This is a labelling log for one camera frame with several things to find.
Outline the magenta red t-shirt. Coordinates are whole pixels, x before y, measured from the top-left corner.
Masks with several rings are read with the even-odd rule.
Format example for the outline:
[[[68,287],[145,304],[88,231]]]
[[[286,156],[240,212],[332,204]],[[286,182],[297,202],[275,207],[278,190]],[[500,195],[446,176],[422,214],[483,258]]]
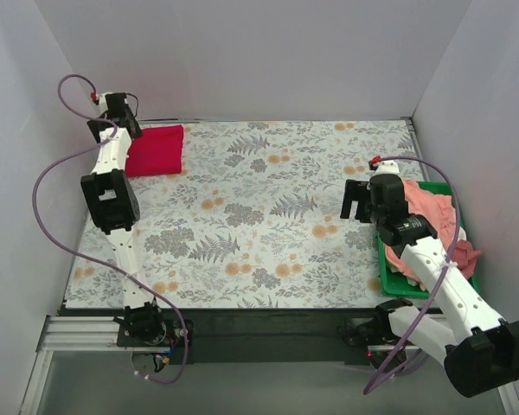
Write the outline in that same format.
[[[180,174],[183,169],[183,127],[145,128],[142,133],[128,150],[126,175],[133,178]]]

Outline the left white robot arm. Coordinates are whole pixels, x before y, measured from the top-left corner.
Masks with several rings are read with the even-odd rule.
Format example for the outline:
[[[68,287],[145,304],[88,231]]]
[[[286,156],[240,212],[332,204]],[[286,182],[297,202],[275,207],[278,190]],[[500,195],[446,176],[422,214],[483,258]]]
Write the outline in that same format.
[[[106,236],[121,276],[124,314],[114,320],[150,346],[166,337],[167,326],[158,319],[155,296],[143,288],[146,283],[143,261],[137,250],[137,223],[140,209],[125,172],[128,151],[142,131],[130,108],[129,93],[94,93],[92,100],[100,116],[87,125],[100,145],[90,174],[80,180],[94,225]]]

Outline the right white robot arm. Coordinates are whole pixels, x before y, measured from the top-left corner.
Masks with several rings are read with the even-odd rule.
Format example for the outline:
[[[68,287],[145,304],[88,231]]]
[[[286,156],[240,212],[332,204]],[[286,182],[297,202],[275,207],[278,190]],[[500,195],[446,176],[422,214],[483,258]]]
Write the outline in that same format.
[[[447,319],[436,322],[404,298],[382,303],[374,322],[381,342],[411,342],[436,360],[467,398],[519,380],[519,321],[507,322],[447,261],[429,220],[410,213],[396,174],[346,181],[341,216],[374,224],[381,241],[420,278]]]

